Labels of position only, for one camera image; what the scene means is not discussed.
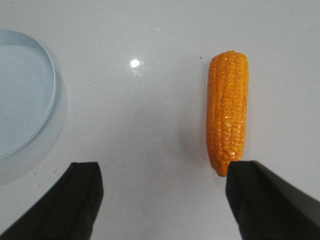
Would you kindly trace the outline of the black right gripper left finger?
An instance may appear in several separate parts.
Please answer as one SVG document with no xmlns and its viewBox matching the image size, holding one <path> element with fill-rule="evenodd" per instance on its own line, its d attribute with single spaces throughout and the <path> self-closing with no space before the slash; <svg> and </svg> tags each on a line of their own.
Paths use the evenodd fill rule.
<svg viewBox="0 0 320 240">
<path fill-rule="evenodd" d="M 4 233 L 2 240 L 88 240 L 104 195 L 96 162 L 71 163 L 60 179 Z"/>
</svg>

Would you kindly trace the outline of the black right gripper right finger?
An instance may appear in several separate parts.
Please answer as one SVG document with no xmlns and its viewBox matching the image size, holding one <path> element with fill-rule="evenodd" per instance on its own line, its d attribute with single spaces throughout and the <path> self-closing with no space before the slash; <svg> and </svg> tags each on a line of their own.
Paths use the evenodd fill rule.
<svg viewBox="0 0 320 240">
<path fill-rule="evenodd" d="M 231 162 L 225 193 L 244 240 L 320 238 L 320 202 L 258 161 Z"/>
</svg>

